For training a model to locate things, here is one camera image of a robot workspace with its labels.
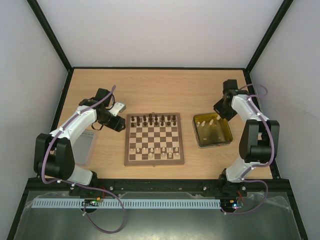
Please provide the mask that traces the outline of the gold tin with pieces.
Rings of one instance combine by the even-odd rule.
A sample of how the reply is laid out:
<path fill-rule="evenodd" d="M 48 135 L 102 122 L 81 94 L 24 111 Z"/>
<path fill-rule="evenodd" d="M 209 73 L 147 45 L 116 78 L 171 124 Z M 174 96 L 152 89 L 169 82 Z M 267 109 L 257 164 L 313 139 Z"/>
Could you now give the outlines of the gold tin with pieces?
<path fill-rule="evenodd" d="M 226 146 L 234 139 L 228 121 L 216 112 L 194 115 L 192 124 L 197 145 L 201 149 Z"/>

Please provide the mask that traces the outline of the wooden chess board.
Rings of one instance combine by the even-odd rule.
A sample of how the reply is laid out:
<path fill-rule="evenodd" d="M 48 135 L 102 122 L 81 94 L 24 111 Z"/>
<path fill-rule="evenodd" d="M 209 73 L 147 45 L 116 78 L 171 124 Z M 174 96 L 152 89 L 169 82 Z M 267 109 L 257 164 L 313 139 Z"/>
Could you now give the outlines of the wooden chess board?
<path fill-rule="evenodd" d="M 184 164 L 181 116 L 178 112 L 127 115 L 125 166 Z"/>

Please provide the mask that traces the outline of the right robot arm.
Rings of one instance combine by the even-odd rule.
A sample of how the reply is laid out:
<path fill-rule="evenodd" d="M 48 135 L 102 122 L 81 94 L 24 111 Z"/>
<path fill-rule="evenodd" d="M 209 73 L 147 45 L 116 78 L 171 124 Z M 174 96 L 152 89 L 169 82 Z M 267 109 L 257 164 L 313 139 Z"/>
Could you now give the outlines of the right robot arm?
<path fill-rule="evenodd" d="M 222 99 L 213 106 L 214 111 L 224 120 L 230 121 L 239 115 L 244 122 L 239 157 L 218 178 L 218 191 L 229 196 L 235 191 L 235 184 L 244 182 L 251 171 L 268 167 L 275 160 L 280 124 L 258 109 L 253 101 L 257 95 L 250 94 L 244 87 L 239 88 L 237 80 L 224 81 L 222 94 Z"/>

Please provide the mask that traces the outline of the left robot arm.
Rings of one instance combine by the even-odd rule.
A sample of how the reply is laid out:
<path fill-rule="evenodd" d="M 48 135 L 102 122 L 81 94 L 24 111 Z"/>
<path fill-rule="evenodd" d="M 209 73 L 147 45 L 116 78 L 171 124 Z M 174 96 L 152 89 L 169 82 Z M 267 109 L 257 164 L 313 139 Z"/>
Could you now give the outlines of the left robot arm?
<path fill-rule="evenodd" d="M 94 123 L 116 132 L 126 128 L 126 120 L 119 116 L 126 105 L 115 100 L 115 89 L 115 86 L 111 90 L 99 88 L 94 97 L 83 99 L 60 127 L 37 136 L 33 170 L 44 184 L 64 182 L 72 187 L 91 189 L 95 173 L 76 165 L 73 146 L 86 128 Z"/>

